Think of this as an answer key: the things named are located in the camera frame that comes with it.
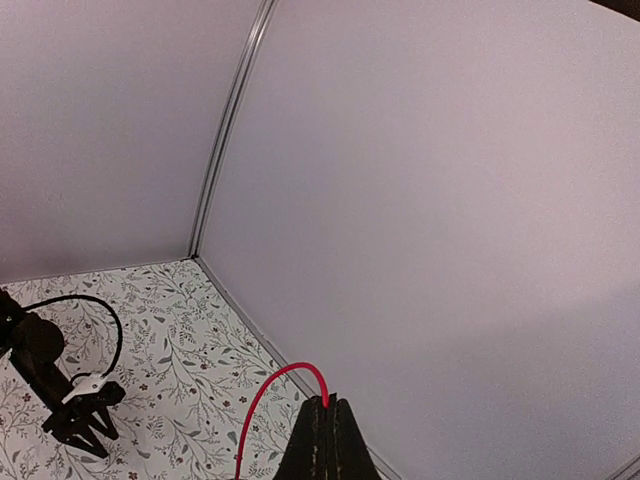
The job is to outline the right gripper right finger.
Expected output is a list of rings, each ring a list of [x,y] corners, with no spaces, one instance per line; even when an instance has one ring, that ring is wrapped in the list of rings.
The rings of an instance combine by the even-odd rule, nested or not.
[[[349,402],[337,395],[329,396],[324,437],[326,479],[380,479]]]

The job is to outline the left aluminium frame post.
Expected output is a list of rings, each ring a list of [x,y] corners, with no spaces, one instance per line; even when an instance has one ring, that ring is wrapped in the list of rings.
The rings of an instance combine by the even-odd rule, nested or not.
[[[190,259],[197,259],[200,256],[216,183],[232,136],[234,123],[264,35],[277,4],[278,2],[276,0],[264,0],[260,2],[256,17],[249,30],[237,68],[233,75],[219,125],[214,136],[211,155],[207,163],[196,208],[188,248],[188,257]]]

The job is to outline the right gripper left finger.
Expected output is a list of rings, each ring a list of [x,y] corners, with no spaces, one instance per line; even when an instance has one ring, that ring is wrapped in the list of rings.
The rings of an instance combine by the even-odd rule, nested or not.
[[[326,478],[327,409],[320,396],[305,400],[274,480]]]

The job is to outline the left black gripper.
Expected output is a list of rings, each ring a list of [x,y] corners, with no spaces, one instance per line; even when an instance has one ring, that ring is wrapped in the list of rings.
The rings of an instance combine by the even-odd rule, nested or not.
[[[10,363],[51,411],[42,428],[52,435],[61,433],[65,411],[62,400],[72,390],[69,379],[55,365],[64,346],[62,332],[54,323],[27,312],[5,290],[1,291],[1,356],[9,355]],[[87,423],[110,440],[119,438],[106,406],[92,410]],[[109,456],[91,429],[72,433],[64,443],[101,459]]]

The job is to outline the floral table mat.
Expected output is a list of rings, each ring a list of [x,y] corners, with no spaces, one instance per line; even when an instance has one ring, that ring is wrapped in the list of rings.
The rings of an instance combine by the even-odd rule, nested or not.
[[[14,282],[64,334],[66,375],[108,371],[125,390],[99,459],[42,430],[48,409],[1,366],[5,479],[270,479],[304,393],[192,261]]]

